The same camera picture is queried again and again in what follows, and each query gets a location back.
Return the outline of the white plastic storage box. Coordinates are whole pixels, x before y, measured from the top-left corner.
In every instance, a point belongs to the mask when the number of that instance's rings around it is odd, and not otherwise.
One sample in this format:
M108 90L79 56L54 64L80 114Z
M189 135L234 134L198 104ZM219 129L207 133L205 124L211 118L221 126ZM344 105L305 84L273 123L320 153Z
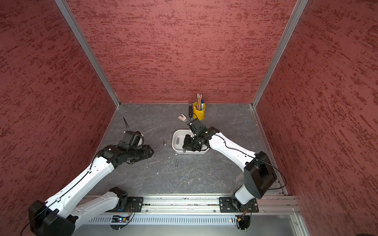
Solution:
M193 133L189 129L179 129L176 130L173 134L173 139L172 139L172 148L175 150L177 154L206 154L209 150L209 148L206 145L203 145L201 148L201 151L191 151L191 150L186 150L184 151L184 140L186 135L190 135L191 138L194 137ZM176 144L176 139L180 138L180 143L177 145Z

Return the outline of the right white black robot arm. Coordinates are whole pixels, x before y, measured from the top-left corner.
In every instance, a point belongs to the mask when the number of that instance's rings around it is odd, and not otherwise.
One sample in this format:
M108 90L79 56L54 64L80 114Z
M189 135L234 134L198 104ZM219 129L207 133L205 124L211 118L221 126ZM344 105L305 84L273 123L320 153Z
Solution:
M230 197L231 205L235 211L245 211L246 205L255 199L261 199L269 190L283 189L287 180L282 176L283 183L279 187L273 187L277 181L279 169L275 167L269 156L260 151L250 151L228 139L216 128L199 130L191 128L191 134L187 134L183 141L183 152L202 152L213 149L223 154L236 164L244 174L244 183Z

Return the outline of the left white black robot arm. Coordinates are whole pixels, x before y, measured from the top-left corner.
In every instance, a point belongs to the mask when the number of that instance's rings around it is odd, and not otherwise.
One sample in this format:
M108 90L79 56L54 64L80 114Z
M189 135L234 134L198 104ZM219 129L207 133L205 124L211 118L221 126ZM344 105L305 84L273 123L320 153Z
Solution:
M123 163L134 164L151 158L153 154L149 145L138 148L106 146L62 190L45 202L35 201L29 207L30 231L36 236L71 236L80 226L109 210L136 212L136 208L128 201L128 194L118 187L111 188L82 206L78 204L104 177Z

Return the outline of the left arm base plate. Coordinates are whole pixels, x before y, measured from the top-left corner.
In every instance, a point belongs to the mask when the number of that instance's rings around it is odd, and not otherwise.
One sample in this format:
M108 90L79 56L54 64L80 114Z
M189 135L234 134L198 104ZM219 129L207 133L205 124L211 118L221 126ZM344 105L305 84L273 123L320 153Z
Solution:
M118 212L141 212L143 206L143 197L123 197L119 200L116 207Z

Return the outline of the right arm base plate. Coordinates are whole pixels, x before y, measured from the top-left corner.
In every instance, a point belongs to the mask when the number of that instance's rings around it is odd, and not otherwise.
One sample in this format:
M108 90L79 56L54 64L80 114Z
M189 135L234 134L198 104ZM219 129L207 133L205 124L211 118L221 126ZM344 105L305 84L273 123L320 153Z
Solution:
M241 204L234 197L219 198L220 212L222 213L258 213L256 198L249 200L246 204Z

